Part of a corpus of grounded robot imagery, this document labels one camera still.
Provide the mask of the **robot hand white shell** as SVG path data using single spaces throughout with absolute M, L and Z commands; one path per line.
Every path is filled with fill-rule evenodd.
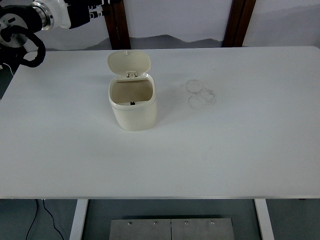
M 120 2 L 120 0 L 50 0 L 48 5 L 50 27 L 64 29 L 81 27 L 92 19 L 110 14 L 107 10 L 97 10 L 97 8 Z

